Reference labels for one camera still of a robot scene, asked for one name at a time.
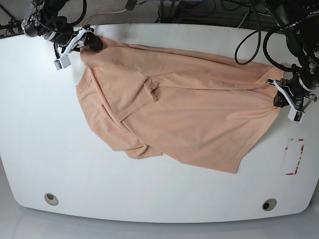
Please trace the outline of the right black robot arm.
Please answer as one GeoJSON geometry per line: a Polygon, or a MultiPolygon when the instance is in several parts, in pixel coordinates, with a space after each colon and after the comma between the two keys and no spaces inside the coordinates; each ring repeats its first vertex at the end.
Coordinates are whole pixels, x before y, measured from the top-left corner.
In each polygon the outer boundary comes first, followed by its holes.
{"type": "Polygon", "coordinates": [[[23,33],[28,37],[43,36],[52,42],[57,60],[69,52],[79,52],[84,46],[94,51],[102,50],[103,42],[90,25],[80,30],[74,29],[84,19],[87,2],[83,1],[82,13],[74,22],[68,22],[67,17],[58,15],[66,3],[65,0],[32,0],[21,23],[23,33]]]}

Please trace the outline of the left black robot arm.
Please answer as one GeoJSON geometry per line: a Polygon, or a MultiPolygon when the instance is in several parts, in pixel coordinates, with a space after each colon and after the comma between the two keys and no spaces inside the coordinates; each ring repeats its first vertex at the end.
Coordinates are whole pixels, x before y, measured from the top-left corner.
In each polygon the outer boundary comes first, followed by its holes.
{"type": "Polygon", "coordinates": [[[277,23],[269,29],[263,40],[258,40],[258,47],[263,48],[266,59],[278,69],[292,73],[289,80],[279,81],[283,89],[274,98],[274,106],[283,108],[290,105],[303,111],[304,98],[312,99],[311,93],[319,86],[319,2],[317,0],[267,0],[266,9],[277,23]],[[282,32],[286,37],[288,50],[299,62],[291,67],[273,60],[267,50],[269,38],[275,32],[282,32]]]}

